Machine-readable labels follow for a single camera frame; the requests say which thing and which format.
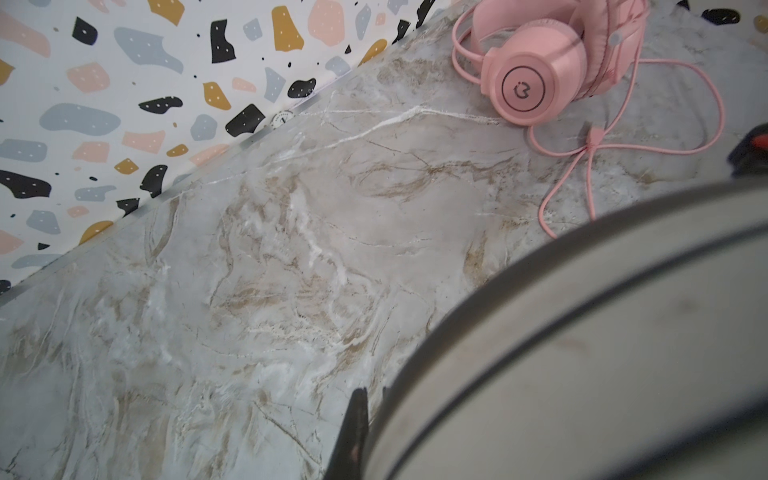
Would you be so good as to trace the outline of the white black headphones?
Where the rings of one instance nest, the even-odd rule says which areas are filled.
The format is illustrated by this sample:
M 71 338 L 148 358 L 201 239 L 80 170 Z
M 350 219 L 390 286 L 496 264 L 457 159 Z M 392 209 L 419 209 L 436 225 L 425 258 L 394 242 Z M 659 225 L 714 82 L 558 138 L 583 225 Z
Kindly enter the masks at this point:
M 635 205 L 518 261 L 415 351 L 366 479 L 763 479 L 767 183 Z

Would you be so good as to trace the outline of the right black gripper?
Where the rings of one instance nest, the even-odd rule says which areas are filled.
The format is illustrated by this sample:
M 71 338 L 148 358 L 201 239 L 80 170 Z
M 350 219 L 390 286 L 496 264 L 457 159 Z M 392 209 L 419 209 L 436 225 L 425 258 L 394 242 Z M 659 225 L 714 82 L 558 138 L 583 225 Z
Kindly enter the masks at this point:
M 767 131 L 766 123 L 756 126 L 729 153 L 732 177 L 767 175 Z

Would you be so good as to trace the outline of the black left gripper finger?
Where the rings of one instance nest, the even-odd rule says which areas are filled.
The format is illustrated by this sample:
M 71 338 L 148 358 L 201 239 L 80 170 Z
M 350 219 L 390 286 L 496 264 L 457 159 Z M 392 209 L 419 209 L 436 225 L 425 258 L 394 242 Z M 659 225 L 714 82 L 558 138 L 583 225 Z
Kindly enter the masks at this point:
M 363 447 L 369 431 L 368 392 L 357 388 L 350 396 L 324 480 L 359 480 Z

